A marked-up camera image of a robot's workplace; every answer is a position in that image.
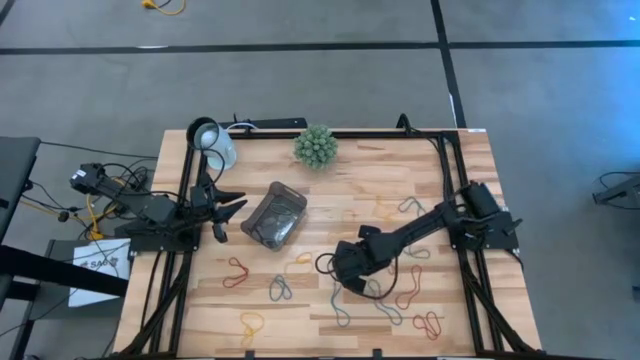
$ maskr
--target plastic container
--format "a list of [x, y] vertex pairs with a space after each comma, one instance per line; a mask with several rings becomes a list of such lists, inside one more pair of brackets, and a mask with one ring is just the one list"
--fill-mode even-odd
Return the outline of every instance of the plastic container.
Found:
[[272, 182], [269, 192], [240, 229], [273, 251], [279, 251], [304, 217], [307, 199], [281, 182]]

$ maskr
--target yellow rubber band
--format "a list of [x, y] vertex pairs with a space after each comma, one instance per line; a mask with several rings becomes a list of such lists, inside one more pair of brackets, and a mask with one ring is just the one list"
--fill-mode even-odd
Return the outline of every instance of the yellow rubber band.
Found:
[[[247, 320], [245, 320], [245, 317], [247, 316], [254, 316], [260, 319], [260, 326], [258, 326], [257, 328], [253, 328], [247, 322]], [[249, 347], [251, 346], [251, 343], [253, 343], [255, 334], [257, 334], [258, 331], [262, 330], [262, 328], [264, 327], [264, 317], [255, 312], [245, 312], [240, 314], [240, 322], [242, 323], [242, 325], [244, 325], [244, 336], [242, 337], [242, 340], [240, 340], [240, 346]]]
[[[311, 261], [313, 260], [313, 254], [309, 251], [307, 252], [303, 252], [302, 254], [298, 255], [298, 257], [296, 258], [295, 261], [291, 261], [288, 262], [284, 265], [284, 274], [287, 275], [289, 272], [287, 271], [287, 269], [289, 269], [289, 266], [291, 265], [304, 265], [304, 264], [309, 264], [311, 265]], [[309, 271], [307, 271], [308, 273], [311, 272], [311, 270], [313, 270], [313, 265], [311, 265], [309, 267]]]

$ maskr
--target green plant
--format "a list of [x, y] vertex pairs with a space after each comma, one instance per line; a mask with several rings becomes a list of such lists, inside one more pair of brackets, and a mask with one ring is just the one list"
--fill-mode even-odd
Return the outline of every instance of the green plant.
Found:
[[314, 170], [324, 169], [335, 159], [338, 142], [324, 125], [311, 125], [294, 140], [296, 159]]

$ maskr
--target red rubber band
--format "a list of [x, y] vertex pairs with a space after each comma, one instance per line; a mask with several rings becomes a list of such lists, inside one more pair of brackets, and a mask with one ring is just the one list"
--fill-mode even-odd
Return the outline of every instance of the red rubber band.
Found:
[[[434, 324], [431, 322], [432, 319], [435, 320], [435, 325], [438, 326], [437, 330]], [[424, 326], [420, 327], [416, 325], [416, 320], [422, 321], [422, 324]], [[434, 313], [433, 311], [429, 311], [427, 315], [425, 315], [425, 317], [422, 317], [420, 315], [414, 316], [413, 327], [419, 330], [424, 329], [425, 333], [427, 334], [427, 338], [429, 338], [429, 340], [431, 341], [437, 340], [440, 334], [442, 334], [442, 327], [440, 327], [440, 320], [438, 320], [438, 315], [436, 315], [436, 313]]]
[[[416, 277], [414, 275], [414, 270], [418, 271], [418, 279], [416, 280]], [[398, 296], [396, 296], [396, 306], [402, 310], [407, 310], [409, 308], [409, 305], [411, 305], [411, 300], [413, 300], [413, 298], [418, 295], [418, 293], [420, 292], [420, 277], [422, 276], [422, 267], [420, 265], [413, 265], [411, 267], [411, 278], [413, 279], [413, 285], [414, 288], [411, 291], [405, 291], [403, 293], [400, 293]], [[403, 296], [406, 295], [410, 295], [409, 299], [407, 300], [407, 306], [401, 306], [399, 299]]]
[[236, 287], [243, 281], [247, 280], [247, 278], [249, 277], [249, 269], [243, 266], [240, 263], [240, 260], [238, 260], [238, 258], [236, 257], [229, 258], [229, 265], [241, 268], [242, 271], [244, 271], [244, 274], [240, 274], [236, 276], [227, 276], [226, 278], [224, 278], [224, 280], [222, 280], [222, 286], [226, 287], [227, 289]]

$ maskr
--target wooden table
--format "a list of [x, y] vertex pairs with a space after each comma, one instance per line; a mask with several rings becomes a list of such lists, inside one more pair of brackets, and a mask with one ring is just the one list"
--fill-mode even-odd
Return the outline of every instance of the wooden table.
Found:
[[[469, 179], [485, 182], [502, 201], [502, 190], [485, 132], [460, 130]], [[178, 190], [186, 150], [185, 132], [165, 132], [154, 190]], [[272, 302], [269, 285], [285, 264], [304, 252], [314, 258], [333, 252], [339, 240], [357, 240], [361, 224], [390, 231], [415, 218], [414, 211], [401, 213], [398, 205], [415, 196], [425, 208], [442, 201], [442, 172], [434, 147], [424, 139], [339, 140], [337, 163], [324, 173], [307, 170], [292, 154], [292, 140], [236, 140], [238, 162], [224, 173], [218, 186], [227, 191], [244, 191], [248, 204], [227, 227], [229, 242], [219, 244], [211, 228], [203, 227], [200, 249], [193, 257], [179, 356], [242, 356], [244, 312], [264, 317], [264, 328], [250, 346], [258, 356], [369, 356], [381, 348], [388, 356], [470, 355], [471, 331], [455, 252], [445, 230], [414, 245], [428, 249], [427, 260], [406, 255], [399, 259], [396, 290], [385, 304], [394, 305], [396, 294], [414, 288], [410, 269], [423, 269], [421, 290], [406, 311], [400, 326], [390, 323], [371, 300], [341, 291], [336, 303], [351, 316], [347, 327], [336, 323], [329, 299], [333, 280], [318, 274], [310, 264], [287, 269], [286, 281], [293, 298]], [[452, 166], [453, 152], [449, 151]], [[195, 177], [195, 161], [192, 181]], [[281, 181], [308, 199], [307, 215], [297, 233], [277, 253], [259, 245], [240, 231], [245, 220], [261, 201], [269, 184]], [[524, 278], [518, 263], [504, 251], [486, 251], [495, 303], [522, 338], [533, 347], [540, 342]], [[241, 271], [227, 263], [237, 257], [250, 269], [249, 278], [227, 289], [222, 281]], [[120, 321], [115, 350], [124, 348], [140, 327], [140, 317], [155, 254], [136, 258]], [[160, 286], [161, 259], [155, 276], [148, 314], [153, 311]], [[374, 276], [383, 289], [392, 276], [385, 270]], [[484, 310], [479, 305], [485, 347], [491, 348]], [[437, 314], [442, 334], [431, 341], [424, 330], [412, 325], [414, 315]], [[168, 313], [160, 349], [167, 349], [173, 311]], [[252, 326], [258, 319], [249, 318]]]

